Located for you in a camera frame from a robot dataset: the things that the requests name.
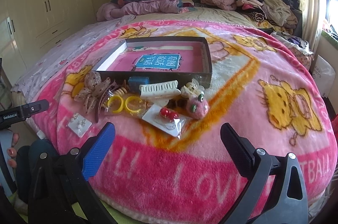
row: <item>window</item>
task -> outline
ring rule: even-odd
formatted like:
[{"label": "window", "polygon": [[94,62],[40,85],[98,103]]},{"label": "window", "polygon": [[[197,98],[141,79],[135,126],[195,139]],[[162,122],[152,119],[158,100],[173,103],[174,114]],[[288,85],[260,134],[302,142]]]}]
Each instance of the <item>window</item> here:
[{"label": "window", "polygon": [[327,21],[332,24],[334,29],[338,30],[338,0],[326,0]]}]

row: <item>bed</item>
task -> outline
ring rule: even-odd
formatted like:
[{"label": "bed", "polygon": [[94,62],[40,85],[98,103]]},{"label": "bed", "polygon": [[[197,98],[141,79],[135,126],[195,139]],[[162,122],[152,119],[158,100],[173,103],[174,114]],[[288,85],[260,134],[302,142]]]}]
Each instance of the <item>bed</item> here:
[{"label": "bed", "polygon": [[[95,123],[94,114],[85,115],[73,98],[77,84],[121,39],[148,36],[200,36],[209,44],[213,76],[205,98],[210,111],[191,122],[180,140],[124,116]],[[269,154],[295,153],[309,205],[322,196],[335,170],[337,144],[311,75],[284,45],[236,12],[197,8],[89,25],[50,50],[12,90],[19,103],[50,102],[47,112],[28,123],[62,154],[81,146],[106,122],[114,123],[116,139],[90,183],[124,223],[217,223],[246,183],[220,140],[225,122]],[[94,123],[83,138],[66,126],[74,112]]]}]

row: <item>blue eraser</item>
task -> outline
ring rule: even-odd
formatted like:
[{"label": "blue eraser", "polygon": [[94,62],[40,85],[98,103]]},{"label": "blue eraser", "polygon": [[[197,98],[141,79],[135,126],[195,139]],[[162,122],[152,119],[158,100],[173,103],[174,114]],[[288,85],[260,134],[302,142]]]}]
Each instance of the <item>blue eraser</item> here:
[{"label": "blue eraser", "polygon": [[128,79],[128,85],[130,92],[132,93],[141,93],[140,85],[147,85],[149,84],[148,77],[139,77],[139,76],[132,76]]},{"label": "blue eraser", "polygon": [[99,138],[83,159],[82,174],[86,181],[95,176],[115,139],[114,124],[107,122],[100,133]]}]

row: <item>dark pants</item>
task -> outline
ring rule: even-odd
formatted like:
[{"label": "dark pants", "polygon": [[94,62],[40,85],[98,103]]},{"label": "dark pants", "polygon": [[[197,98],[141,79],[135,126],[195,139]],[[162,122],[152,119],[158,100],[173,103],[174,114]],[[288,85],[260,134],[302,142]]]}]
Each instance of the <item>dark pants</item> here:
[{"label": "dark pants", "polygon": [[18,150],[16,157],[16,183],[18,185],[19,198],[28,204],[29,189],[32,180],[32,172],[41,153],[48,156],[58,156],[56,149],[47,139],[39,139],[31,146],[23,146]]}]

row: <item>drawer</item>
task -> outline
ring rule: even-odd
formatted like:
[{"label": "drawer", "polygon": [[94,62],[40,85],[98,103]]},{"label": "drawer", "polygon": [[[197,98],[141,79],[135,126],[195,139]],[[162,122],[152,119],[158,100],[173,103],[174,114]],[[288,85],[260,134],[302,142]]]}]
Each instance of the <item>drawer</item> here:
[{"label": "drawer", "polygon": [[59,36],[63,32],[69,29],[68,21],[63,21],[49,30],[41,33],[36,38],[36,45],[38,47],[42,47],[44,44],[47,44],[50,40],[54,39],[55,37]]},{"label": "drawer", "polygon": [[45,55],[49,50],[51,50],[53,47],[61,43],[64,39],[69,37],[71,35],[70,30],[66,30],[65,32],[61,33],[59,36],[56,36],[52,40],[50,40],[47,44],[43,45],[40,48],[40,54],[41,56]]}]

